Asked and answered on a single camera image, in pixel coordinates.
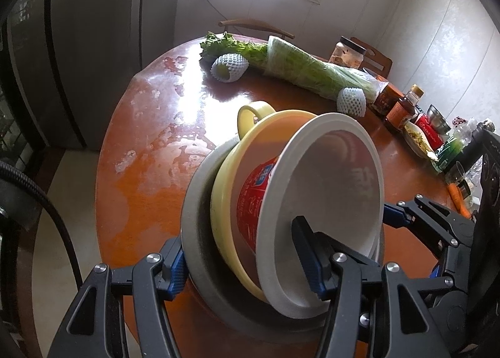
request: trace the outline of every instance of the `plastic bag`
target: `plastic bag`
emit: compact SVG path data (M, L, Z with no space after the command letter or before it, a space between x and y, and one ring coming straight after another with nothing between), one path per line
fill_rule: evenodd
M373 103L383 88L381 82L357 69L326 63L278 37L269 37L267 66L264 74L284 79L322 97L337 100L345 87L363 90Z

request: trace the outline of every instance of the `round table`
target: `round table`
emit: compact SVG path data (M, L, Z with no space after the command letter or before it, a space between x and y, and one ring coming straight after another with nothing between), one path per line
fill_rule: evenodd
M243 104L264 100L277 111L336 110L335 102L252 69L234 83L217 82L199 61L201 41L170 50L138 73L109 123L97 170L96 214L102 260L112 268L134 265L179 234L189 181L206 155L237 133ZM421 193L452 206L443 181L401 137L370 111L358 121L381 158L386 201ZM384 230L385 261L397 261L410 277L427 276L436 263L432 254L409 231ZM131 297L125 298L124 311L137 338ZM167 311L183 358L304 358L314 356L316 349L315 342L267 344L229 329L207 310L189 282ZM358 348L357 356L365 356L364 351Z

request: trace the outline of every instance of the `red packaging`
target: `red packaging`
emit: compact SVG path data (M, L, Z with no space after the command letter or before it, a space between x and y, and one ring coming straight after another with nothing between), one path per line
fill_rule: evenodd
M238 230L253 252L255 252L256 248L257 224L262 200L277 161L278 157L275 157L256 167L247 177L242 190L239 192L236 208Z
M426 135L433 151L444 144L444 142L441 140L441 137L439 137L439 134L434 131L434 128L432 128L431 124L429 124L429 119L425 114L421 114L420 116L418 116L417 121L415 121L415 125L420 127L420 129Z

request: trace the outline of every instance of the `tile floor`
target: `tile floor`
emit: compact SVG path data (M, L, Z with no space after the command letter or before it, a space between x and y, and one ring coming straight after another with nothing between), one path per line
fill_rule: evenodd
M94 208L98 157L96 152L66 151L48 191L67 225L83 278L101 262ZM45 212L34 248L32 288L38 342L42 356L46 357L77 287L63 242ZM140 357L139 347L128 330L127 339L130 357Z

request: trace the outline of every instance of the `wooden chair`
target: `wooden chair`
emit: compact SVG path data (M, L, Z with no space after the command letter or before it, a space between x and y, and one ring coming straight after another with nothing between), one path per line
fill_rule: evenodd
M364 54L364 61L361 62L359 69L363 70L363 68L366 67L367 69L370 69L387 79L387 76L389 76L389 72L391 71L393 61L382 55L378 50L371 45L368 45L366 42L360 41L354 37L351 37L351 41L361 45L367 50Z
M285 39L285 37L290 39L295 38L295 35L283 31L282 29L276 28L264 21L260 21L259 19L251 19L251 18L228 19L226 21L221 21L220 23L218 23L218 26L224 27L224 31L227 31L228 27L240 27L246 29L254 29L256 31L264 31L264 32L278 34L281 35L283 39Z

